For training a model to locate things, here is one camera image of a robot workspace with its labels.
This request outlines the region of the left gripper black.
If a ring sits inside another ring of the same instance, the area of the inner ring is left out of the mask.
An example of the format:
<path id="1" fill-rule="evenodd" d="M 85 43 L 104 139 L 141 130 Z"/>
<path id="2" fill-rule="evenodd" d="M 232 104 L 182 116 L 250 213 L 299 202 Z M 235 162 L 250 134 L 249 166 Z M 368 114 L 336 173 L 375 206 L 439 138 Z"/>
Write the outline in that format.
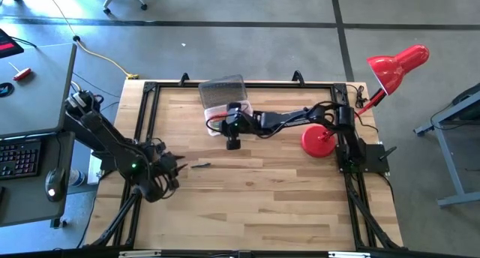
<path id="1" fill-rule="evenodd" d="M 187 164 L 177 166 L 178 160 L 185 158 L 185 156 L 174 155 L 171 151 L 167 150 L 167 147 L 164 143 L 158 143 L 155 146 L 157 152 L 157 162 L 158 169 L 162 176 L 166 176 L 167 186 L 170 190 L 176 190 L 179 187 L 179 182 L 176 179 L 176 176 L 179 172 L 187 167 Z"/>

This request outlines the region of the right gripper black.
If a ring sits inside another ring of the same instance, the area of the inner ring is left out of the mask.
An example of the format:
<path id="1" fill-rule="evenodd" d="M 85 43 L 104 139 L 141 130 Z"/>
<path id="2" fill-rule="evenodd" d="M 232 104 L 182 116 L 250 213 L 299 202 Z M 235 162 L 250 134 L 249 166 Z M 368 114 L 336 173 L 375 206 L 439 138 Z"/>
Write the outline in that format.
<path id="1" fill-rule="evenodd" d="M 229 103 L 226 106 L 226 117 L 222 120 L 214 120 L 213 125 L 220 125 L 220 129 L 206 126 L 209 132 L 221 133 L 226 138 L 227 149 L 240 149 L 241 140 L 239 134 L 251 134 L 252 116 L 242 111 L 240 103 Z"/>

